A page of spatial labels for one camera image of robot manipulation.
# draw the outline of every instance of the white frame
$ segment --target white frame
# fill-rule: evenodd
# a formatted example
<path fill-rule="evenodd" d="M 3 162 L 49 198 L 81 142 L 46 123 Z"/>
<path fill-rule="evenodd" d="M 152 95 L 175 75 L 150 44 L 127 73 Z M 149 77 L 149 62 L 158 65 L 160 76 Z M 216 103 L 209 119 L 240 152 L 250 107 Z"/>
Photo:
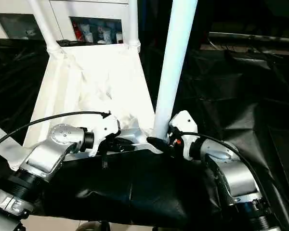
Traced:
<path fill-rule="evenodd" d="M 48 0 L 40 0 L 42 10 L 51 25 L 52 33 L 56 40 L 62 40 L 62 34 L 54 16 L 51 4 Z M 27 0 L 0 0 L 0 13 L 33 14 Z M 8 39 L 7 34 L 0 24 L 0 39 Z"/>
<path fill-rule="evenodd" d="M 198 0 L 173 0 L 158 89 L 153 136 L 167 139 L 175 96 Z"/>
<path fill-rule="evenodd" d="M 138 40 L 137 0 L 130 0 L 128 7 L 124 8 L 129 11 L 127 18 L 131 18 L 132 36 L 129 39 L 130 44 L 76 47 L 60 47 L 49 29 L 39 0 L 28 0 L 28 2 L 34 11 L 34 16 L 44 36 L 47 51 L 50 55 L 31 120 L 63 111 L 76 110 L 79 98 L 83 92 L 81 87 L 87 84 L 95 85 L 96 82 L 89 81 L 90 79 L 107 79 L 112 75 L 111 85 L 117 88 L 113 91 L 114 98 L 117 98 L 119 102 L 128 99 L 131 115 L 135 116 L 134 118 L 130 117 L 131 120 L 129 122 L 132 122 L 132 124 L 128 126 L 140 126 L 145 130 L 151 130 L 154 111 L 138 54 L 140 42 Z M 111 63 L 105 62 L 110 57 L 113 57 L 113 59 L 109 59 Z M 84 77 L 88 81 L 85 85 L 81 84 Z M 95 102 L 95 100 L 90 100 L 90 98 L 85 101 L 89 103 Z M 77 119 L 70 124 L 76 126 L 76 121 L 82 124 L 91 124 L 93 122 L 92 119 L 87 122 Z M 51 122 L 48 121 L 44 124 L 30 127 L 24 145 L 30 146 L 45 139 L 50 125 Z"/>
<path fill-rule="evenodd" d="M 76 41 L 70 17 L 120 19 L 123 41 L 129 40 L 129 5 L 105 2 L 51 0 L 64 39 Z"/>

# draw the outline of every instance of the white pole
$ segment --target white pole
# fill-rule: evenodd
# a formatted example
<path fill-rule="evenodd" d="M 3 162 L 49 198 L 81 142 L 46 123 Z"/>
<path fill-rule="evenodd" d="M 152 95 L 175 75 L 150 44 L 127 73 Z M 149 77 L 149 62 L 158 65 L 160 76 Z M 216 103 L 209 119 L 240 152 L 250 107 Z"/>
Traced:
<path fill-rule="evenodd" d="M 6 133 L 0 128 L 0 138 Z M 0 155 L 8 161 L 10 168 L 17 171 L 19 166 L 28 156 L 29 149 L 24 148 L 12 137 L 7 138 L 0 144 Z"/>
<path fill-rule="evenodd" d="M 173 0 L 153 136 L 166 139 L 198 0 Z"/>
<path fill-rule="evenodd" d="M 130 40 L 129 45 L 136 47 L 140 52 L 140 41 L 138 39 L 138 7 L 137 0 L 129 1 L 129 12 L 130 12 Z"/>
<path fill-rule="evenodd" d="M 47 51 L 48 52 L 54 52 L 60 50 L 59 44 L 56 42 L 56 39 L 53 36 L 53 33 L 49 27 L 49 24 L 47 22 L 47 19 L 45 18 L 45 15 L 43 13 L 43 10 L 39 3 L 40 0 L 28 0 L 35 17 L 35 20 L 37 21 L 39 25 L 39 29 L 45 39 L 46 45 L 47 45 Z"/>

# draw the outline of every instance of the floor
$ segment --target floor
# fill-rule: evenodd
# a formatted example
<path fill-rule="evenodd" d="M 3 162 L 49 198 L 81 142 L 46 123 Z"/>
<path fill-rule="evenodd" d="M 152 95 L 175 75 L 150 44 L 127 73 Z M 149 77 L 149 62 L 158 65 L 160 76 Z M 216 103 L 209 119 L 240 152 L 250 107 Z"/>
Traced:
<path fill-rule="evenodd" d="M 70 220 L 65 218 L 30 216 L 22 220 L 27 231 L 75 231 L 86 221 Z M 152 231 L 152 227 L 137 225 L 122 225 L 111 223 L 112 231 Z"/>

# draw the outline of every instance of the metal bracket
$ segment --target metal bracket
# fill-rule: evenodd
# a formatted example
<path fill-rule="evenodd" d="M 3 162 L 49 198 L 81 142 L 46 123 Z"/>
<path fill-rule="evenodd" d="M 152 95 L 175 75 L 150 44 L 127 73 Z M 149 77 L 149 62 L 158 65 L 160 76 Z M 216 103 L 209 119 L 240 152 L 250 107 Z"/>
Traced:
<path fill-rule="evenodd" d="M 132 145 L 135 146 L 134 151 L 147 149 L 155 154 L 162 153 L 162 151 L 158 150 L 156 147 L 154 147 L 153 145 L 151 145 L 150 143 L 146 141 L 147 135 L 140 128 L 122 129 L 121 133 L 117 137 L 132 141 L 134 143 Z M 116 154 L 116 153 L 107 152 L 107 155 L 111 155 L 111 154 Z M 73 160 L 80 160 L 80 159 L 85 159 L 85 158 L 90 158 L 90 152 L 69 153 L 66 155 L 64 161 L 73 161 Z"/>
<path fill-rule="evenodd" d="M 16 216 L 32 212 L 34 206 L 0 189 L 0 208 Z"/>

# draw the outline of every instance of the red object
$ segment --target red object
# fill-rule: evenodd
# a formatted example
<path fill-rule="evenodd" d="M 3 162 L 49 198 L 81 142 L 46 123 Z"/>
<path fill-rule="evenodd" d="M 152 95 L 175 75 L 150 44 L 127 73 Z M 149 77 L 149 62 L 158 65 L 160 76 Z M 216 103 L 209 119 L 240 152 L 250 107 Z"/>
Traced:
<path fill-rule="evenodd" d="M 75 22 L 73 22 L 73 28 L 74 28 L 74 32 L 75 32 L 77 41 L 84 41 L 83 40 L 83 34 Z"/>

